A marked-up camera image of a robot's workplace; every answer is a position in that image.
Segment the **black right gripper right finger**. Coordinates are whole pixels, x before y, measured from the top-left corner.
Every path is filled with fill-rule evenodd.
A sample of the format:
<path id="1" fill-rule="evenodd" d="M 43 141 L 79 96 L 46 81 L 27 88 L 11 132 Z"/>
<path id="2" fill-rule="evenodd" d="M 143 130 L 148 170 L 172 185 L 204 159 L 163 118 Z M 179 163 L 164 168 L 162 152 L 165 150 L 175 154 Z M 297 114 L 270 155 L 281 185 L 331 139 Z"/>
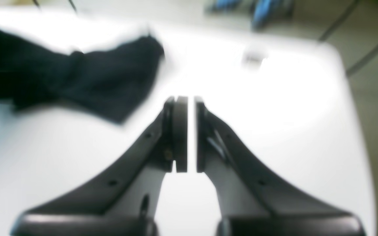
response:
<path id="1" fill-rule="evenodd" d="M 195 97 L 197 172 L 212 181 L 217 236 L 365 236 L 358 217 L 303 192 L 262 163 Z"/>

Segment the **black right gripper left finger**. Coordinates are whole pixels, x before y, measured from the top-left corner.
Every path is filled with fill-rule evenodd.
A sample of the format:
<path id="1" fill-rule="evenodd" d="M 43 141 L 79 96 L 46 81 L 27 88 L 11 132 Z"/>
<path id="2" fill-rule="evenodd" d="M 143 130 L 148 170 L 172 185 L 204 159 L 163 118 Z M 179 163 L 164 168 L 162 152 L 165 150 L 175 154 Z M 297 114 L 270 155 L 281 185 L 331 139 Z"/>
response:
<path id="1" fill-rule="evenodd" d="M 159 193 L 173 166 L 187 172 L 188 98 L 170 97 L 141 136 L 102 173 L 22 213 L 12 236 L 157 236 Z"/>

